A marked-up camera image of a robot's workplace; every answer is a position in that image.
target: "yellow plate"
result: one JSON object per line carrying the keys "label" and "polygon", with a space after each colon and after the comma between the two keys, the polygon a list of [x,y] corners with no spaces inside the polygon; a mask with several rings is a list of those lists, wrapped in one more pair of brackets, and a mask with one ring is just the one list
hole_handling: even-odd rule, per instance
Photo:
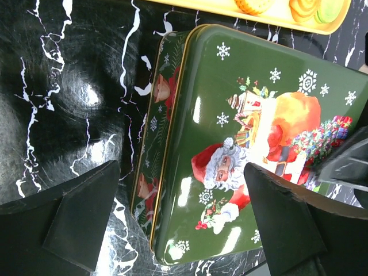
{"label": "yellow plate", "polygon": [[186,7],[188,9],[202,10],[204,12],[222,14],[242,18],[246,20],[281,26],[289,29],[301,30],[310,33],[329,35],[337,30],[345,19],[351,0],[345,0],[343,8],[337,19],[329,24],[318,24],[314,18],[307,22],[297,23],[292,17],[289,0],[275,0],[269,10],[258,15],[251,16],[243,13],[235,4],[235,0],[148,0],[171,6]]}

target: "macaron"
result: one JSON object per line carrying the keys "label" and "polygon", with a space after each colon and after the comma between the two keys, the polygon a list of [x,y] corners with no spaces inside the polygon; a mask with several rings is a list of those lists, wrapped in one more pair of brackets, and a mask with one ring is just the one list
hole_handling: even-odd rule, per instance
{"label": "macaron", "polygon": [[315,20],[320,24],[331,23],[339,16],[344,0],[321,0],[321,5],[315,14]]}
{"label": "macaron", "polygon": [[296,22],[310,20],[320,7],[321,0],[290,0],[289,6]]}
{"label": "macaron", "polygon": [[250,15],[257,15],[268,10],[275,0],[235,0],[239,9]]}

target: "green tin box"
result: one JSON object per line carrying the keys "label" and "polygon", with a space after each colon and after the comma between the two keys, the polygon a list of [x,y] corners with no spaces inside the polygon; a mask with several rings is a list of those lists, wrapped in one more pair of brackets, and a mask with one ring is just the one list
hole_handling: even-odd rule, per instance
{"label": "green tin box", "polygon": [[219,25],[165,36],[131,206],[157,260],[260,248],[244,166],[308,186],[310,166],[357,123],[367,81]]}

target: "black marble countertop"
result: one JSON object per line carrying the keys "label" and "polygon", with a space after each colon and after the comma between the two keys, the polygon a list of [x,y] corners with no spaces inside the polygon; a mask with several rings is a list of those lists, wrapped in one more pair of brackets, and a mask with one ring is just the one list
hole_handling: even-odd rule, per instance
{"label": "black marble countertop", "polygon": [[[222,24],[359,69],[368,0],[322,36],[138,0],[1,0],[0,204],[111,159],[121,179],[93,275],[243,275],[262,250],[167,267],[157,264],[128,210],[156,50],[162,36]],[[352,192],[329,197],[357,205]]]}

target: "green macaron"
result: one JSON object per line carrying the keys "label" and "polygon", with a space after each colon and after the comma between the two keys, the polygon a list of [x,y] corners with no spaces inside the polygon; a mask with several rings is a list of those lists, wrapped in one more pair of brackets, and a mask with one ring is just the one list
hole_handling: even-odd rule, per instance
{"label": "green macaron", "polygon": [[345,0],[321,0],[315,20],[320,24],[333,22],[339,16],[344,2]]}

